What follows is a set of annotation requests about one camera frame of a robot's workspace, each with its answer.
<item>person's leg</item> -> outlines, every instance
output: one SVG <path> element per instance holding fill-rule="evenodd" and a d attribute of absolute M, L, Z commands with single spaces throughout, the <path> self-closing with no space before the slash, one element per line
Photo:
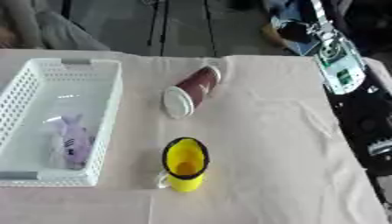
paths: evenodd
<path fill-rule="evenodd" d="M 90 34 L 60 14 L 41 11 L 37 20 L 45 44 L 56 50 L 110 51 L 109 47 L 94 39 Z"/>

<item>white lid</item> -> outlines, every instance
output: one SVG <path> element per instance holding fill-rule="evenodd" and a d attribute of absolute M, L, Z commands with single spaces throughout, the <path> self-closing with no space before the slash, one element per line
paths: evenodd
<path fill-rule="evenodd" d="M 167 113 L 176 119 L 193 114 L 191 96 L 179 87 L 168 87 L 164 91 L 164 107 Z"/>

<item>floor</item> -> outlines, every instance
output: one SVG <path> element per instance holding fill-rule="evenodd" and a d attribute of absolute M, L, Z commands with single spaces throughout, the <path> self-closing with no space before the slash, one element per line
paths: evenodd
<path fill-rule="evenodd" d="M 73 3 L 71 18 L 114 51 L 159 55 L 164 6 L 161 4 L 154 44 L 147 46 L 153 9 L 145 0 L 83 0 Z M 230 54 L 285 55 L 263 39 L 267 18 L 259 10 L 229 10 L 228 0 L 209 0 L 218 56 Z M 61 0 L 49 0 L 60 11 Z M 203 0 L 171 0 L 165 56 L 213 56 Z"/>

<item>beige cloth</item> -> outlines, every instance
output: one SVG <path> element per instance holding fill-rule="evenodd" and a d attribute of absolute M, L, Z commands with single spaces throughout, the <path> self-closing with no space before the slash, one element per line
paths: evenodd
<path fill-rule="evenodd" d="M 1 51 L 3 83 L 31 57 L 120 60 L 122 103 L 99 185 L 0 189 L 2 223 L 387 223 L 311 58 Z M 220 67 L 222 84 L 193 116 L 168 118 L 162 91 L 205 63 Z M 176 137 L 196 137 L 209 149 L 211 164 L 196 192 L 154 187 L 160 151 Z"/>

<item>purple stuffed toy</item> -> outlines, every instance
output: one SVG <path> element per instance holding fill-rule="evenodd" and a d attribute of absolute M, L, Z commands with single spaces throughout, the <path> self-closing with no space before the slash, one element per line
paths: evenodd
<path fill-rule="evenodd" d="M 92 148 L 86 129 L 80 126 L 81 118 L 82 115 L 74 118 L 61 117 L 65 124 L 60 132 L 64 144 L 64 157 L 68 168 L 71 169 L 83 168 Z"/>

